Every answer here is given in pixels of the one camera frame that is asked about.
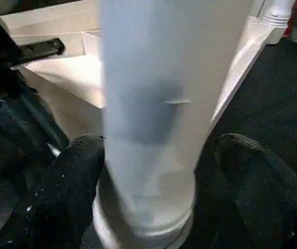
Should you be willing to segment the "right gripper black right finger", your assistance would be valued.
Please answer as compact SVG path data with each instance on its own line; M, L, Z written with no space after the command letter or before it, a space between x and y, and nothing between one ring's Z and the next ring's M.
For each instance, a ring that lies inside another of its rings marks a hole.
M219 136L213 152L256 247L297 248L297 174L241 134Z

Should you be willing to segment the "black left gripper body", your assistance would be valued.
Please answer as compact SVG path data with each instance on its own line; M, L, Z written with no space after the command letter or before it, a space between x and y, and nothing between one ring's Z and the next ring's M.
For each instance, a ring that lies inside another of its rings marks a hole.
M41 104L34 89L12 65L19 54L14 40L0 25L0 132L26 155L45 166L62 150L68 138Z

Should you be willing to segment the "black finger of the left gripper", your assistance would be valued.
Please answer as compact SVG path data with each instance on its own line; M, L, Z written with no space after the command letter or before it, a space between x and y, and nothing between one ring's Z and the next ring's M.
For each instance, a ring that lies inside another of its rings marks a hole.
M15 58L12 60L13 66L46 59L51 56L59 56L65 51L65 45L59 38L24 45L14 43L14 45L18 49L19 54L15 55Z

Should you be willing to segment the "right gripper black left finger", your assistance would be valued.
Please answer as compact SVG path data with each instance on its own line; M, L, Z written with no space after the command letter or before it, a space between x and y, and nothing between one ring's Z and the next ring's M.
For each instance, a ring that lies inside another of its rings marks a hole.
M74 139L0 230L0 248L80 248L105 165L103 137Z

